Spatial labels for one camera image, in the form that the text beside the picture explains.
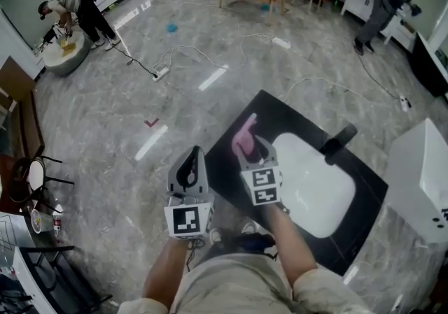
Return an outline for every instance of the pink sponge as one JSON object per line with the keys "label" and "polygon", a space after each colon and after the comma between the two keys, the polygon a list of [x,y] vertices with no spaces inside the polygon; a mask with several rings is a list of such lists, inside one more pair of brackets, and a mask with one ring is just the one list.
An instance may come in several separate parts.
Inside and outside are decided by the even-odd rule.
{"label": "pink sponge", "polygon": [[241,130],[239,130],[232,139],[232,151],[237,154],[237,146],[243,150],[245,155],[250,155],[255,147],[253,136],[250,133],[251,127],[256,123],[257,114],[252,114],[244,123]]}

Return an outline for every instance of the white cabinet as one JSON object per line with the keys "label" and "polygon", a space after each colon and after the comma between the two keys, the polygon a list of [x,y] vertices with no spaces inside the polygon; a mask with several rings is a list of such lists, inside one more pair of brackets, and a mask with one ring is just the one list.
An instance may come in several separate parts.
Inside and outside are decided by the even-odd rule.
{"label": "white cabinet", "polygon": [[427,243],[448,242],[448,145],[425,119],[392,143],[384,202]]}
{"label": "white cabinet", "polygon": [[[344,15],[347,10],[366,22],[372,13],[372,9],[373,0],[345,0],[341,15]],[[402,10],[398,10],[388,26],[381,31],[381,34],[386,37],[384,44],[387,44],[391,37],[394,37],[403,47],[412,52],[414,49],[415,34],[400,24],[404,16],[405,13]]]}

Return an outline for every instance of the power strip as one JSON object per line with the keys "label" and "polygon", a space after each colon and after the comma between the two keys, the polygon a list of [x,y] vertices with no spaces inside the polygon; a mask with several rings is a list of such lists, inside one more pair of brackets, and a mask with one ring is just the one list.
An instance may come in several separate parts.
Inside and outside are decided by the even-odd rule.
{"label": "power strip", "polygon": [[284,41],[283,39],[281,39],[279,37],[273,38],[272,42],[277,44],[277,45],[280,45],[281,47],[283,47],[285,49],[291,48],[291,43],[289,43],[288,41]]}
{"label": "power strip", "polygon": [[157,72],[157,78],[153,76],[153,80],[155,82],[158,82],[160,79],[162,79],[164,76],[166,76],[169,73],[169,68],[164,67],[161,71]]}

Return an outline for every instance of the marble floor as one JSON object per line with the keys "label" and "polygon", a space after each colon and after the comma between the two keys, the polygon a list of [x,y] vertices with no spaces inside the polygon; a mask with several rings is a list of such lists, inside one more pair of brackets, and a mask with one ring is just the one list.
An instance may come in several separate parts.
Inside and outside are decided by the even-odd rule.
{"label": "marble floor", "polygon": [[[350,14],[341,17],[338,6],[327,2],[309,12],[307,2],[292,6],[288,0],[288,12],[280,15],[276,9],[269,27],[257,1],[223,0],[222,9],[215,7],[217,1],[124,0],[106,14],[119,27],[119,48],[149,69],[178,45],[193,45],[227,65],[204,91],[200,85],[218,68],[192,48],[174,51],[169,74],[157,83],[137,63],[127,65],[117,50],[96,49],[69,76],[47,72],[37,85],[45,154],[64,162],[50,164],[48,171],[76,182],[50,188],[65,211],[62,241],[77,247],[71,260],[93,286],[118,303],[140,295],[167,240],[163,206],[169,165],[194,144],[210,149],[261,89],[329,134],[353,123],[359,133],[349,149],[380,176],[391,142],[425,117],[448,140],[447,103],[423,88],[394,42],[385,46],[375,39],[376,53],[367,53],[361,64],[351,44],[361,24]],[[177,31],[169,33],[169,23]],[[251,34],[277,36],[291,48],[262,36],[243,38]],[[169,55],[160,68],[168,63]],[[412,109],[404,113],[364,67],[390,92],[405,95]],[[153,127],[145,123],[156,118]],[[136,161],[141,146],[163,126],[164,135]],[[219,202],[218,221],[236,215],[244,220]],[[446,247],[416,241],[421,243],[417,234],[383,208],[349,283],[377,313],[390,310],[400,293],[405,310],[431,290]],[[107,304],[104,311],[116,308]]]}

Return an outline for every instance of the sneaker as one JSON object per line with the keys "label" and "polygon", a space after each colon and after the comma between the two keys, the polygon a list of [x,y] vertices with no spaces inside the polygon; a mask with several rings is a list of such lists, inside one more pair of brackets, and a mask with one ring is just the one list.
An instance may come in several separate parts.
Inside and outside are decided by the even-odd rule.
{"label": "sneaker", "polygon": [[367,50],[369,52],[371,52],[372,54],[375,53],[375,49],[373,49],[372,44],[370,44],[370,42],[367,42],[366,44],[364,44],[365,47],[367,48]]}
{"label": "sneaker", "polygon": [[104,39],[99,39],[98,41],[96,41],[95,43],[92,44],[92,47],[90,47],[90,49],[95,49],[98,47],[101,47],[104,44]]}
{"label": "sneaker", "polygon": [[241,231],[242,234],[254,234],[256,232],[257,226],[254,221],[247,222]]}
{"label": "sneaker", "polygon": [[221,232],[219,232],[219,229],[213,228],[209,233],[209,240],[210,244],[213,245],[217,242],[221,242]]}
{"label": "sneaker", "polygon": [[364,55],[363,44],[357,38],[353,41],[353,46],[359,55]]}
{"label": "sneaker", "polygon": [[109,39],[109,44],[106,45],[104,50],[111,50],[113,48],[113,46],[119,44],[119,42],[121,42],[121,39],[119,37],[115,37],[114,39]]}

